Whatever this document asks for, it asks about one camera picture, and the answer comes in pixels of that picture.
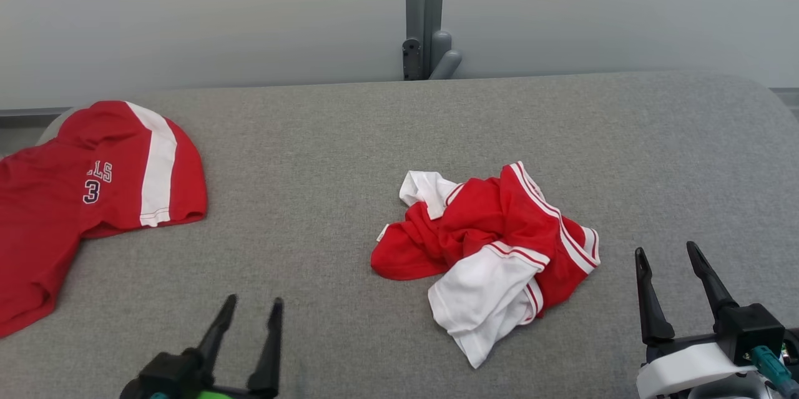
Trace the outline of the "right gripper white-banded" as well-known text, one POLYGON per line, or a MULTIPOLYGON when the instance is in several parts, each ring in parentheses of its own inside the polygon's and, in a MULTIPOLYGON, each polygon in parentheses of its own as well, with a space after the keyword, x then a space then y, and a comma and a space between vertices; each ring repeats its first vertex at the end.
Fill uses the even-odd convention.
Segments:
MULTIPOLYGON (((738 307, 695 242, 687 242, 694 274, 703 285, 714 326, 721 325, 723 308, 738 307)), ((645 363, 637 372, 640 398, 772 398, 767 377, 759 372, 756 348, 775 353, 773 337, 752 333, 723 337, 717 334, 675 337, 652 285, 652 269, 642 247, 635 250, 637 302, 645 363)))

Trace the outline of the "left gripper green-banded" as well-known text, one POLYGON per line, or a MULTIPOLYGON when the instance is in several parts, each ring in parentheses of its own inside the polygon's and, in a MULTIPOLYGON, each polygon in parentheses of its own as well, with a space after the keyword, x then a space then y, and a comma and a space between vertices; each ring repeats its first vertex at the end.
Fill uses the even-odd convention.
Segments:
MULTIPOLYGON (((203 371, 212 371, 215 368, 223 337, 231 325, 236 310, 237 300, 237 294, 228 295, 198 345, 198 352, 202 356, 203 371)), ((282 328, 283 300, 277 297, 272 302, 272 309, 267 320, 267 339, 256 368, 247 382, 248 390, 234 387, 210 387, 199 391, 196 398, 276 398, 279 394, 280 371, 282 370, 282 328)))

